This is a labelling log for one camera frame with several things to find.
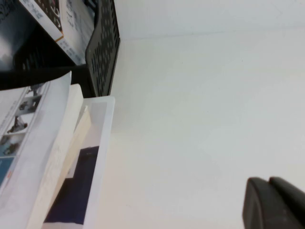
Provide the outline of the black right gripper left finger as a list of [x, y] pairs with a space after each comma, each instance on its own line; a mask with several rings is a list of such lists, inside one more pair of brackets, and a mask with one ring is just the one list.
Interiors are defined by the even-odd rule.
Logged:
[[245, 229], [303, 229], [276, 189], [264, 179], [247, 180], [243, 206]]

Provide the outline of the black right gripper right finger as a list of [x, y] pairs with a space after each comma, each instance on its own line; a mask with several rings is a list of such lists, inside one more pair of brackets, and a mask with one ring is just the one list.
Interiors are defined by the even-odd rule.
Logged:
[[305, 221], [305, 193], [280, 177], [269, 178], [269, 183], [276, 189], [284, 203], [290, 208], [299, 222]]

